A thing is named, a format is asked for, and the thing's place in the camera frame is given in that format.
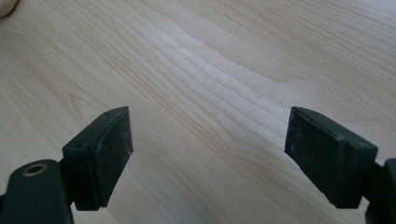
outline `black robotic claw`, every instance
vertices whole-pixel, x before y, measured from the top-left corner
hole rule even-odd
[[[293,107],[285,152],[337,208],[370,201],[367,223],[396,223],[396,160],[375,162],[376,146],[318,112]]]
[[[64,146],[61,161],[35,161],[11,175],[0,223],[73,223],[71,203],[83,211],[107,206],[133,152],[128,107],[107,111]]]

